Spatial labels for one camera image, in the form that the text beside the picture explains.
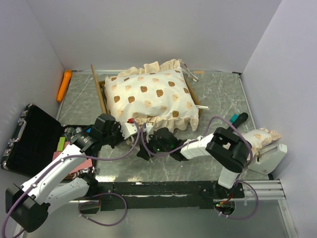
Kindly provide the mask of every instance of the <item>orange cylinder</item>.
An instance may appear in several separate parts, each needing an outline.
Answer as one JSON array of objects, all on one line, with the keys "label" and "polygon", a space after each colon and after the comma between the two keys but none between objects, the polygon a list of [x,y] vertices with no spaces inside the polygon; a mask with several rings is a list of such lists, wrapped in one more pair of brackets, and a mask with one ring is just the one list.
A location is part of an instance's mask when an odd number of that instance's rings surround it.
[{"label": "orange cylinder", "polygon": [[59,92],[57,95],[57,99],[56,99],[59,103],[63,100],[63,98],[65,96],[65,93],[66,93],[66,90],[67,90],[67,87],[68,87],[68,84],[70,82],[72,75],[73,75],[73,73],[70,70],[67,70],[64,73],[64,79],[61,83],[61,86],[60,86],[60,89],[59,89]]}]

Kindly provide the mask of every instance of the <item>teal object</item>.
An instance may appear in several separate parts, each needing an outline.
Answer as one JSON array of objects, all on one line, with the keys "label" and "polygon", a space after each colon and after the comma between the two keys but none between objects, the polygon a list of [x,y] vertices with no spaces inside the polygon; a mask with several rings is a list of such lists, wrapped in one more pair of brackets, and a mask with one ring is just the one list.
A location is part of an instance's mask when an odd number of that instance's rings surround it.
[{"label": "teal object", "polygon": [[231,122],[231,123],[234,123],[234,121],[237,120],[238,116],[239,116],[239,115],[234,114],[234,115],[232,116],[232,118],[230,119],[230,122]]}]

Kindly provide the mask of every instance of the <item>white electronic device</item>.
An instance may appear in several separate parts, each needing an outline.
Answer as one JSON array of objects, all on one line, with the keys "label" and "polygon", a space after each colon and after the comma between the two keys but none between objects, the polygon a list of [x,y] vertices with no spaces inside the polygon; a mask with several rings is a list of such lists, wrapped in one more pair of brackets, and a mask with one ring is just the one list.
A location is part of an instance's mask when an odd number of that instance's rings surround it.
[{"label": "white electronic device", "polygon": [[287,153],[287,146],[275,144],[262,148],[248,166],[248,169],[268,175],[272,173]]}]

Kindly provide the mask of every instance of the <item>tabletop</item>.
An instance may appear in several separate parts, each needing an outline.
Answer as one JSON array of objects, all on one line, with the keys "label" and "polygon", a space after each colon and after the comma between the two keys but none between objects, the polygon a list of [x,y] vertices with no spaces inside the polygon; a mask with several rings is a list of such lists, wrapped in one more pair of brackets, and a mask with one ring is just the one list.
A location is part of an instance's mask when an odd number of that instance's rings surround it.
[{"label": "tabletop", "polygon": [[[98,79],[117,75],[115,72],[98,73]],[[196,131],[190,125],[185,131],[175,130],[174,135],[179,139],[194,139],[202,135],[211,117],[220,115],[230,119],[234,114],[246,112],[249,118],[239,127],[240,132],[254,129],[250,111],[238,74],[225,72],[207,72],[196,74],[198,82],[190,81],[196,95],[204,106],[204,110]],[[101,114],[93,76],[89,72],[74,73],[70,81],[64,101],[61,105],[58,120],[61,124],[93,124]],[[209,132],[217,127],[227,125],[216,119],[211,123]],[[114,149],[106,145],[102,147],[99,156],[114,158],[126,153],[131,148],[122,142]],[[146,161],[136,156],[137,149],[124,159],[117,161],[98,161],[100,169],[98,181],[198,181],[217,180],[222,165],[212,156],[199,157],[189,161],[179,162],[170,156],[154,157]],[[240,176],[244,180],[267,180],[268,176],[246,169]]]}]

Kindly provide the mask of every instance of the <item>marble surface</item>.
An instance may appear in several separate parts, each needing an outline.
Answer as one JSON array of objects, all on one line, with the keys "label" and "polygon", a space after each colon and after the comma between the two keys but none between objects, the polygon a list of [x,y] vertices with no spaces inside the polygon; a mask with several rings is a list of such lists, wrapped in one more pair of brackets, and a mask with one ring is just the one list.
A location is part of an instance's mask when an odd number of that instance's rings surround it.
[{"label": "marble surface", "polygon": [[[107,75],[98,74],[99,80],[104,80]],[[209,106],[204,110],[196,131],[190,126],[187,130],[175,130],[174,134],[180,139],[194,139],[203,134],[208,121],[212,116],[221,115],[230,119],[234,114],[249,110],[237,74],[223,72],[205,72],[196,74],[199,82],[190,81],[202,105]],[[96,94],[95,84],[91,74],[75,73],[71,79],[66,93],[59,121],[62,124],[92,124],[100,115],[101,109]],[[212,133],[217,127],[227,126],[220,120],[214,120],[210,126]],[[247,122],[239,127],[241,132],[254,129],[249,117]],[[104,146],[100,157],[114,158],[128,151],[130,146],[125,142],[115,149]],[[190,161],[179,162],[172,157],[154,157],[153,162],[148,162],[136,157],[137,149],[124,159],[117,161],[99,161],[97,167],[100,173],[96,176],[98,181],[194,181],[218,179],[222,165],[213,157],[201,157]],[[245,180],[264,180],[268,176],[254,171],[245,170],[241,177]]]}]

